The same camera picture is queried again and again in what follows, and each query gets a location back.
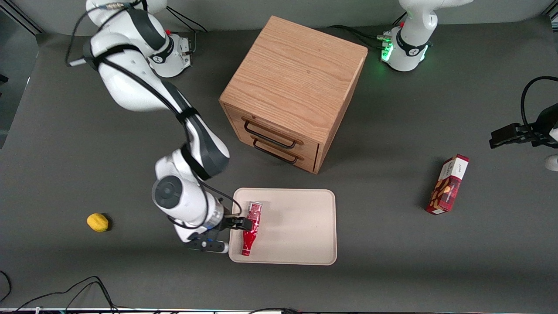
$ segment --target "red bottle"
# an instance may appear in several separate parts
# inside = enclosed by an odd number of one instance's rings
[[[244,244],[242,246],[242,255],[250,256],[250,250],[252,249],[252,244],[254,244],[254,240],[258,235],[258,228],[259,228],[259,217],[262,213],[263,205],[258,202],[250,202],[248,205],[250,209],[248,210],[248,218],[252,221],[252,229],[250,231],[244,231],[242,235],[242,239],[244,240]]]

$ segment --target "drawer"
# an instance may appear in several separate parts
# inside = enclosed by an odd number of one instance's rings
[[[245,139],[241,139],[241,142],[308,172],[314,171],[314,164],[316,163],[315,156],[302,156],[292,151],[286,151],[255,136],[250,136],[248,142],[246,142]]]
[[[318,144],[308,139],[295,138],[274,127],[226,106],[225,110],[234,125],[240,141],[275,154],[284,161],[294,161],[294,165],[307,171],[314,171]]]

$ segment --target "green light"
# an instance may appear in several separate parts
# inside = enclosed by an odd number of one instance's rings
[[[382,53],[382,60],[387,62],[389,60],[389,56],[391,56],[391,52],[393,51],[393,44],[389,43],[389,45],[385,47],[384,50],[385,51]]]
[[[426,45],[424,47],[424,52],[422,53],[422,57],[420,57],[420,60],[423,61],[424,60],[424,56],[426,55],[426,50],[428,49],[428,45]]]

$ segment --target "wooden cabinet top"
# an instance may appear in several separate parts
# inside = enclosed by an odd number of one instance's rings
[[[272,16],[220,101],[324,143],[367,48]]]

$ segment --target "beige tray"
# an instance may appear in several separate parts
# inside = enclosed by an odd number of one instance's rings
[[[337,260],[335,195],[330,190],[240,188],[234,199],[246,216],[248,203],[263,204],[250,256],[242,231],[231,230],[229,257],[237,263],[331,265]]]

